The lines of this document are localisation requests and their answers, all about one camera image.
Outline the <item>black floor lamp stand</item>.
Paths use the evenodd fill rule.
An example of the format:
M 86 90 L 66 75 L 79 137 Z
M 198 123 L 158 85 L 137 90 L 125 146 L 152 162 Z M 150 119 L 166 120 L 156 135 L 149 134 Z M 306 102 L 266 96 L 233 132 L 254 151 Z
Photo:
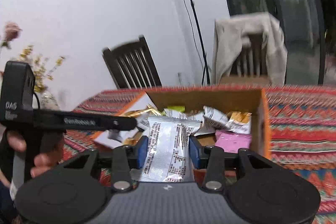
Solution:
M 194 0 L 189 0 L 189 6 L 191 8 L 191 12 L 190 12 L 188 5 L 187 5 L 187 1 L 186 0 L 182 0 L 182 1 L 186 9 L 187 17 L 188 17 L 189 24 L 191 27 L 191 36 L 194 42 L 195 50 L 201 62 L 201 67 L 202 67 L 201 84 L 210 85 L 211 83 L 210 67 L 209 67 L 209 62 L 207 61 L 207 53 L 206 53 L 206 49 L 205 49 L 205 45 L 203 41 L 201 26 L 199 24 L 198 15 L 197 15 L 197 11 L 195 8 L 195 2 Z

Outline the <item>pink roses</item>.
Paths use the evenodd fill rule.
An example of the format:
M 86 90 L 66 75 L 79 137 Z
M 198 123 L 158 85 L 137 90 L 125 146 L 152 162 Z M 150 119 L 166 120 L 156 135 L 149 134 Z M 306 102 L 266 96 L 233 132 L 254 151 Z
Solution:
M 14 22 L 7 22 L 4 27 L 4 37 L 1 40 L 1 48 L 11 49 L 10 43 L 19 38 L 22 29 Z

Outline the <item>floral ceramic vase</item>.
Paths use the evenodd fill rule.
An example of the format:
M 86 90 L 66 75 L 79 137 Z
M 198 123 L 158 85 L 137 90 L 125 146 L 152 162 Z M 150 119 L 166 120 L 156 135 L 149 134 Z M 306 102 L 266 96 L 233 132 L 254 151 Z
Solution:
M 55 97 L 49 91 L 44 91 L 41 94 L 39 102 L 42 109 L 60 110 Z

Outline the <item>dark wooden chair with jacket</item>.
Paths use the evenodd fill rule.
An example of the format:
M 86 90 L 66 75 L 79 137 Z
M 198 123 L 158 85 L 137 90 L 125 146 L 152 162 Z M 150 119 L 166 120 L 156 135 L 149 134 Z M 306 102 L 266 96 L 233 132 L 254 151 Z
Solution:
M 242 48 L 228 76 L 223 75 L 220 84 L 269 85 L 266 67 L 266 48 L 262 48 L 262 34 L 249 34 L 250 46 Z

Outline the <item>dark wooden chair left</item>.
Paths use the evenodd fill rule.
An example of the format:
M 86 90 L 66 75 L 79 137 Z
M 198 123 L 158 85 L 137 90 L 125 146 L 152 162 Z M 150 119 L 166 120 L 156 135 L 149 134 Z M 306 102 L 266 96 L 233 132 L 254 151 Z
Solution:
M 162 85 L 143 35 L 113 49 L 104 48 L 102 57 L 118 89 L 153 88 Z

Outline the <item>pink snack packet right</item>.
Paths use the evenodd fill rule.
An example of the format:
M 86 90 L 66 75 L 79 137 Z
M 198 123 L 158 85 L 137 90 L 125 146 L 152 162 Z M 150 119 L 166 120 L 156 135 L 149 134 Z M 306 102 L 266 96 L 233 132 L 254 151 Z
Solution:
M 236 134 L 225 130 L 218 130 L 215 137 L 215 145 L 230 153 L 237 153 L 240 148 L 249 148 L 252 141 L 251 134 Z

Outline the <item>colourful patterned tablecloth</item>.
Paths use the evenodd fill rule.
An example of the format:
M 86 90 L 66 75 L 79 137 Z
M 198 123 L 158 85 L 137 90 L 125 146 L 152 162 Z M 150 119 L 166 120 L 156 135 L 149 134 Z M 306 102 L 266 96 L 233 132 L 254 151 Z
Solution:
M 191 92 L 261 89 L 261 86 L 227 84 L 209 88 L 153 88 L 143 92 Z M 335 223 L 335 88 L 321 86 L 270 86 L 268 99 L 271 159 L 312 182 L 321 195 L 313 223 Z M 88 98 L 74 111 L 117 114 L 141 94 L 140 89 L 106 90 Z M 96 148 L 93 132 L 68 131 L 63 160 Z

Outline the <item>orange cardboard box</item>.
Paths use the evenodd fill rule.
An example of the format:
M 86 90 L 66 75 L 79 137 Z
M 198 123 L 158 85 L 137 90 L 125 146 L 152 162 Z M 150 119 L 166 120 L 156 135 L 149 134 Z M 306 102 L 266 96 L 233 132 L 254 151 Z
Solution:
M 252 141 L 250 148 L 270 159 L 269 111 L 265 90 L 238 85 L 219 85 L 207 88 L 156 88 L 151 90 L 108 90 L 97 95 L 102 104 L 95 104 L 93 111 L 110 115 L 122 115 L 132 110 L 142 110 L 147 105 L 163 110 L 171 106 L 183 106 L 178 118 L 200 115 L 204 107 L 211 107 L 224 114 L 230 112 L 251 113 Z

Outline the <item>silver white snack packet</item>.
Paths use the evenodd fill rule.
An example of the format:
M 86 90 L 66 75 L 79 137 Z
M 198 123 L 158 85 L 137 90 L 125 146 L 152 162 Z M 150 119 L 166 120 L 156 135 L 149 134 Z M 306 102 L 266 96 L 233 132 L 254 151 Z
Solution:
M 141 182 L 193 181 L 189 137 L 202 126 L 201 121 L 150 116 L 147 157 L 141 169 L 132 169 L 131 178 Z

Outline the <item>beige jacket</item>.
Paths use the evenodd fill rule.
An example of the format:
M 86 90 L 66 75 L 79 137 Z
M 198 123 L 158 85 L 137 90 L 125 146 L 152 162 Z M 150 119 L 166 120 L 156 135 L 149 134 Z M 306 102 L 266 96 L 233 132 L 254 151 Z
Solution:
M 235 15 L 216 19 L 211 82 L 218 84 L 229 75 L 232 65 L 243 49 L 252 42 L 250 35 L 261 35 L 261 48 L 266 50 L 266 69 L 272 84 L 284 85 L 288 51 L 280 21 L 268 12 Z

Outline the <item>yellow flower branches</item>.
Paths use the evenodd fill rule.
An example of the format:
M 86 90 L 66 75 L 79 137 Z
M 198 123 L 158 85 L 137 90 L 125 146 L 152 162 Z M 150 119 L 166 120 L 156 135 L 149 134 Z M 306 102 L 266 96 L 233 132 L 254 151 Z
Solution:
M 28 45 L 22 49 L 21 53 L 18 55 L 14 61 L 21 61 L 28 63 L 33 71 L 35 76 L 35 86 L 34 91 L 36 93 L 43 93 L 48 89 L 48 86 L 45 84 L 46 80 L 54 80 L 54 72 L 63 65 L 66 60 L 65 56 L 58 56 L 55 60 L 55 63 L 48 68 L 47 64 L 50 60 L 49 57 L 44 57 L 41 53 L 34 55 L 34 46 Z

